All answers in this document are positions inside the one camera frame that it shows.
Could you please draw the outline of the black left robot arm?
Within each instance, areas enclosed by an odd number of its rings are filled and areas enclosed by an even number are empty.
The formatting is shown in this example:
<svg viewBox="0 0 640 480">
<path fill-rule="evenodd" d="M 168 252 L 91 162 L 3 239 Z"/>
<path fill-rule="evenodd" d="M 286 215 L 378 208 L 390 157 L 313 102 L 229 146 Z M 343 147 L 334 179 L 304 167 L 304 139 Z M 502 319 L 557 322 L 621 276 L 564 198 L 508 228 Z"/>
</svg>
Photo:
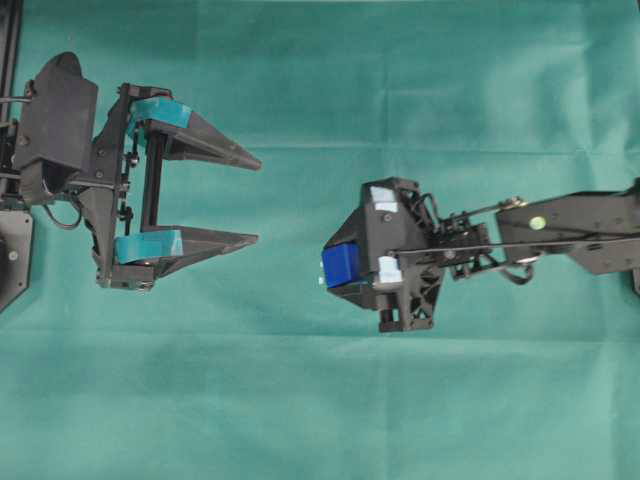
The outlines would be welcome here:
<svg viewBox="0 0 640 480">
<path fill-rule="evenodd" d="M 1 210 L 69 202 L 91 233 L 101 287 L 149 290 L 187 266 L 257 242 L 254 234 L 159 224 L 164 161 L 262 166 L 170 90 L 122 84 L 98 135 L 91 82 L 34 80 L 20 100 L 20 120 L 5 127 Z"/>
</svg>

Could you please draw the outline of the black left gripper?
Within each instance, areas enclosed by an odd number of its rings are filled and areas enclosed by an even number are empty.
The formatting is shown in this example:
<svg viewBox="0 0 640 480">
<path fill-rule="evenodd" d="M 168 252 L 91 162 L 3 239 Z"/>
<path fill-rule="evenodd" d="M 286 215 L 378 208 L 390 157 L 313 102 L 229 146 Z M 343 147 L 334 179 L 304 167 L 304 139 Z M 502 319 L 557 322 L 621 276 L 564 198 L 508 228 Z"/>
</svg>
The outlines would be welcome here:
<svg viewBox="0 0 640 480">
<path fill-rule="evenodd" d="M 138 161 L 139 138 L 150 154 L 145 174 L 141 230 L 130 233 L 126 203 L 129 173 Z M 167 89 L 124 83 L 105 126 L 92 142 L 90 177 L 79 194 L 85 226 L 93 238 L 96 281 L 104 288 L 150 289 L 157 259 L 209 258 L 258 241 L 255 234 L 178 225 L 154 225 L 163 160 L 194 160 L 257 171 L 262 163 L 226 137 Z M 125 235 L 116 237 L 122 222 Z"/>
</svg>

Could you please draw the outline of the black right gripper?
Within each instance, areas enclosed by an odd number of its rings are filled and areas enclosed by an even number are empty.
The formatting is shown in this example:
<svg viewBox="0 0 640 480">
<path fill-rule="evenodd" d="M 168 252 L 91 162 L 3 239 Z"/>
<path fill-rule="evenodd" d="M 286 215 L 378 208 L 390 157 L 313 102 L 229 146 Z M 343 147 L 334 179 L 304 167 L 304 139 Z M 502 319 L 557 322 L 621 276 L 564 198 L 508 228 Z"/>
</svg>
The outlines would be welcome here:
<svg viewBox="0 0 640 480">
<path fill-rule="evenodd" d="M 467 216 L 443 219 L 431 194 L 420 193 L 420 199 L 433 227 L 425 247 L 392 253 L 405 268 L 400 285 L 373 289 L 369 284 L 345 284 L 327 289 L 360 308 L 377 308 L 382 333 L 432 328 L 446 271 L 450 269 L 454 277 L 469 277 L 483 270 L 484 260 L 493 261 L 485 224 L 474 225 Z"/>
</svg>

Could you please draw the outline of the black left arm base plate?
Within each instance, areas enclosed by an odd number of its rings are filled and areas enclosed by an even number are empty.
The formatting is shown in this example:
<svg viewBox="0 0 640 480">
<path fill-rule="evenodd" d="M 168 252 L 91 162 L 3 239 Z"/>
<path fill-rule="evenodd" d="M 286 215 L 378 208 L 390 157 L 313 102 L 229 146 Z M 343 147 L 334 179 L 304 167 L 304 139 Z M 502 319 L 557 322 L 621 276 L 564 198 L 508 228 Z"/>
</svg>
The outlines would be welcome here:
<svg viewBox="0 0 640 480">
<path fill-rule="evenodd" d="M 1 211 L 1 310 L 29 287 L 33 231 L 28 211 Z"/>
</svg>

